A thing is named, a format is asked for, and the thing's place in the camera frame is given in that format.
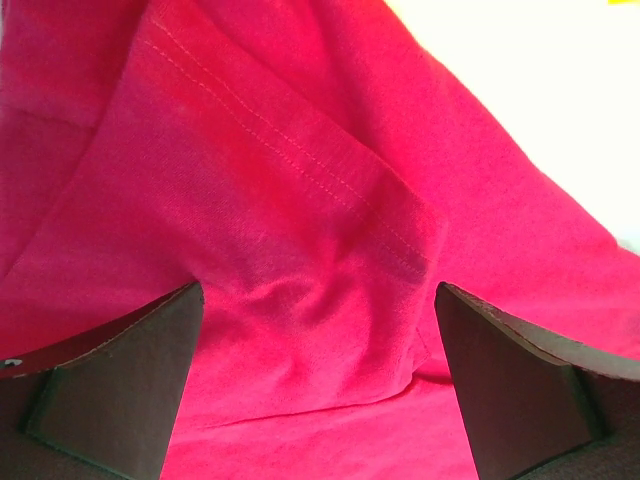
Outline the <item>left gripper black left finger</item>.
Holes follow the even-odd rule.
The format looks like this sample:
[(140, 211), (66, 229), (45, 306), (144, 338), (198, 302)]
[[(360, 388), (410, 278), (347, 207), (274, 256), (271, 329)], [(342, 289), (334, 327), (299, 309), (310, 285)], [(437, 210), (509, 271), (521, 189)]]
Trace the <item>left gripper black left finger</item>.
[(1, 362), (4, 479), (157, 479), (204, 311), (199, 283)]

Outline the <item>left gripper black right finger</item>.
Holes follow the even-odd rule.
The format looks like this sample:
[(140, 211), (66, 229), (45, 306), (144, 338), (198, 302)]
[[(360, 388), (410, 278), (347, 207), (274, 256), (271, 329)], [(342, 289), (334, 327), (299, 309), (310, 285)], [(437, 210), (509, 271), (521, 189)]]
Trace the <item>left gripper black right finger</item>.
[(440, 283), (435, 310), (481, 479), (636, 479), (639, 363)]

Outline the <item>pink t shirt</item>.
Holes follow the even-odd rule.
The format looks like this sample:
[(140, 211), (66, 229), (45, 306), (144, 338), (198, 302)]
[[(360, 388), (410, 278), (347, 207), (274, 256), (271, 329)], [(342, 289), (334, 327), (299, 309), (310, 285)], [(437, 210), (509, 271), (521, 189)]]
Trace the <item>pink t shirt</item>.
[(6, 1), (1, 353), (191, 281), (167, 479), (471, 479), (454, 283), (639, 355), (639, 259), (381, 1)]

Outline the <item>yellow plastic tray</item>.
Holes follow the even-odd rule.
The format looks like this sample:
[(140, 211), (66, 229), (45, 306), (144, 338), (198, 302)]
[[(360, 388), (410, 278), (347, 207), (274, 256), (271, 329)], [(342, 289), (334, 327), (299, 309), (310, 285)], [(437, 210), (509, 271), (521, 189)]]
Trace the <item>yellow plastic tray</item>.
[(640, 0), (607, 0), (609, 5), (632, 5), (639, 4)]

